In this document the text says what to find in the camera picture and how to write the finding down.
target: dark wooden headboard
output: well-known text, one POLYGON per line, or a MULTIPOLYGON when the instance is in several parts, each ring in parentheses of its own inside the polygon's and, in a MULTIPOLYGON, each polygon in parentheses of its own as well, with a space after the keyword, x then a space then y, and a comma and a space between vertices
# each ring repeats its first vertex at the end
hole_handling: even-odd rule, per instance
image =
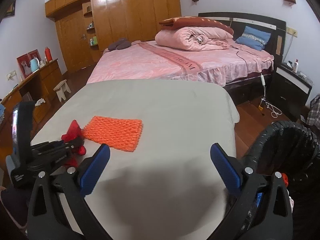
POLYGON ((242 35, 246 26, 271 33, 270 40, 264 50, 275 57, 275 63, 279 64, 282 62, 287 27, 286 22, 267 16, 238 12, 208 12, 199 13, 199 16, 215 19, 230 26, 235 32, 233 35, 234 40, 242 35))

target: silver bolt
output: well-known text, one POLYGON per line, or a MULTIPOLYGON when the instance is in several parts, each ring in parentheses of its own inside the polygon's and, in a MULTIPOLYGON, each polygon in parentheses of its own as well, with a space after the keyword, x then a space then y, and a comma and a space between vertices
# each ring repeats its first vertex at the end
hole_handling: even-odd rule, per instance
POLYGON ((39 172, 38 176, 39 178, 43 178, 45 176, 45 172, 44 171, 39 172))
POLYGON ((279 171, 276 171, 275 176, 279 179, 282 177, 282 174, 279 171))
POLYGON ((246 168, 244 169, 244 171, 245 171, 247 174, 252 174, 252 173, 253 173, 253 169, 250 168, 250 167, 246 167, 246 168))
POLYGON ((69 174, 73 174, 73 173, 76 172, 76 168, 75 168, 75 167, 70 167, 70 168, 67 169, 67 172, 68 172, 69 174))

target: nightstand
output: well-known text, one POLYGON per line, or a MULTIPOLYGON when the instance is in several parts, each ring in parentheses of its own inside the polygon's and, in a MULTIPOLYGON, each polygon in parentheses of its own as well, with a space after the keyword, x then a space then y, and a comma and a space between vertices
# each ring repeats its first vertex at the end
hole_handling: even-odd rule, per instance
POLYGON ((275 72, 267 90, 267 101, 296 122, 300 118, 301 109, 305 106, 311 89, 311 82, 281 63, 275 65, 275 72))

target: red thermos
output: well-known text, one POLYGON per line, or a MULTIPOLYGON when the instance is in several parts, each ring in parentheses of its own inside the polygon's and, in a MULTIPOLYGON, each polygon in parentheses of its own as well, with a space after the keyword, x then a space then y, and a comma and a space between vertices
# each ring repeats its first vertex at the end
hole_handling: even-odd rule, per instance
POLYGON ((52 60, 51 52, 48 47, 45 48, 44 51, 45 57, 47 58, 47 61, 50 62, 52 60))

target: wooden stool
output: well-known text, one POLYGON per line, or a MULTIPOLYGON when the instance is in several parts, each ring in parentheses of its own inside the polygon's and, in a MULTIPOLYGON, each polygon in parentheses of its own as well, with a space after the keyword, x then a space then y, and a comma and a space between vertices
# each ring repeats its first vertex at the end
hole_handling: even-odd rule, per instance
POLYGON ((57 95, 58 95, 58 98, 61 102, 62 98, 63 100, 66 100, 66 96, 64 94, 64 92, 68 92, 68 93, 71 93, 71 90, 70 88, 68 87, 68 84, 67 84, 67 80, 63 80, 61 81, 54 89, 53 91, 56 91, 57 92, 57 95))

